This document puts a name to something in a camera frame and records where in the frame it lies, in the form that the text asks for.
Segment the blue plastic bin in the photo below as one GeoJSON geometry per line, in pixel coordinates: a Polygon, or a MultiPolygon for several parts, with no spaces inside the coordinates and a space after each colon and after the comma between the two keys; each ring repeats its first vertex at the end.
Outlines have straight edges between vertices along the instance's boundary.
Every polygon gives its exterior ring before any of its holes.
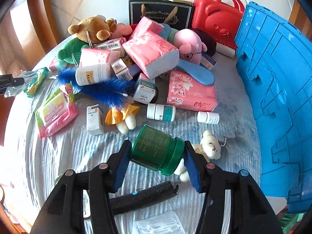
{"type": "Polygon", "coordinates": [[[289,213],[312,203],[312,43],[291,23],[250,2],[235,38],[237,70],[257,123],[267,196],[289,213]]]}

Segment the brown teddy bear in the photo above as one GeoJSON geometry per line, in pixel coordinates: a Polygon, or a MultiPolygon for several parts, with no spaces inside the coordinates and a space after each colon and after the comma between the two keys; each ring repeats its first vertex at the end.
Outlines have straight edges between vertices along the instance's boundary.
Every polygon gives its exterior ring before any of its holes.
{"type": "Polygon", "coordinates": [[[87,32],[92,44],[99,44],[110,37],[110,33],[116,30],[117,25],[109,19],[105,22],[105,17],[97,15],[85,18],[77,25],[68,27],[70,34],[77,34],[77,37],[88,43],[87,32]]]}

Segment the blue feather duster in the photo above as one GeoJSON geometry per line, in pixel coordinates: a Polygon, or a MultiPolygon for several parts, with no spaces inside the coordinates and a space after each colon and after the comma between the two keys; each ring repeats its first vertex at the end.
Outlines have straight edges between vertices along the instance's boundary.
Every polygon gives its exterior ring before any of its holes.
{"type": "Polygon", "coordinates": [[[86,94],[111,108],[122,109],[128,101],[127,93],[132,93],[134,89],[133,81],[121,81],[117,78],[102,83],[79,86],[75,73],[75,68],[65,68],[59,72],[57,80],[61,84],[71,83],[73,89],[79,93],[86,94]]]}

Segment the green bottle cap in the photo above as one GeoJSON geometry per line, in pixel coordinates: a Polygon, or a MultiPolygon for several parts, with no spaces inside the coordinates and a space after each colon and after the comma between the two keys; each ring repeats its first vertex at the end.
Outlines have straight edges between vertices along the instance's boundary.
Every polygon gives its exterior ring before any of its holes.
{"type": "Polygon", "coordinates": [[[132,148],[131,161],[170,176],[183,157],[184,141],[145,125],[132,148]]]}

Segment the white pill bottle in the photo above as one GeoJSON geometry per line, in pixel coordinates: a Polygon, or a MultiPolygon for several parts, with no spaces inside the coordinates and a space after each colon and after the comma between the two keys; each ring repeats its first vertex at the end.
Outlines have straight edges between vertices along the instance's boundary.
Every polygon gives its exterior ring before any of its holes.
{"type": "Polygon", "coordinates": [[[218,113],[198,112],[197,114],[197,122],[217,125],[219,123],[219,119],[220,116],[218,113]]]}
{"type": "Polygon", "coordinates": [[[163,121],[174,121],[176,109],[172,105],[149,104],[146,118],[163,121]]]}
{"type": "Polygon", "coordinates": [[[110,65],[98,64],[79,67],[75,76],[79,86],[101,83],[110,79],[110,65]]]}

